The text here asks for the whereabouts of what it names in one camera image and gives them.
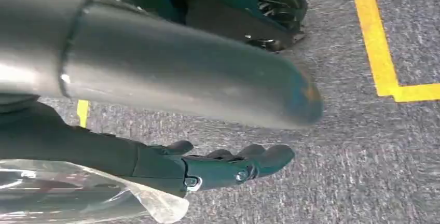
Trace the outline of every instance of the metal bolt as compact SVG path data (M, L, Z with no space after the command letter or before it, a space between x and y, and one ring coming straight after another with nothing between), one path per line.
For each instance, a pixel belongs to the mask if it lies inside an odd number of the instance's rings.
M240 171L239 173L237 173L237 175L235 176L235 179L237 181L244 181L249 177L249 173L247 171Z
M187 177L187 178L185 178L185 186L186 187L194 187L194 186L197 185L197 183L199 183L199 181L195 177Z

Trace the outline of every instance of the metal pipe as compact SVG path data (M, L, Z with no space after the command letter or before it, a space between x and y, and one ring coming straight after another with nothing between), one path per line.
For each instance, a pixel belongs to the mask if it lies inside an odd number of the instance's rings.
M257 48L108 2L0 0L0 8L1 93L270 128L311 124L321 114L312 83Z

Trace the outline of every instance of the clear plastic bag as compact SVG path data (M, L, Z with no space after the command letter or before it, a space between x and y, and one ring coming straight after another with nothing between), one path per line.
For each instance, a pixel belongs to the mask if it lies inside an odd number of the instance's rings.
M148 213L174 223L188 207L185 199L77 164L0 160L0 224L87 224Z

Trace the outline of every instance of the robotic hand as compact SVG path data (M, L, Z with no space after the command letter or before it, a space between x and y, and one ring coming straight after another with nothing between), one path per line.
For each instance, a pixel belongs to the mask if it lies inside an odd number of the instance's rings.
M184 184L188 191L229 187L269 176L286 166L295 156L286 145L276 145L266 150L261 145L253 144L236 155L219 149L206 156L182 156L193 148L188 141L150 148L165 156L180 156L186 165Z

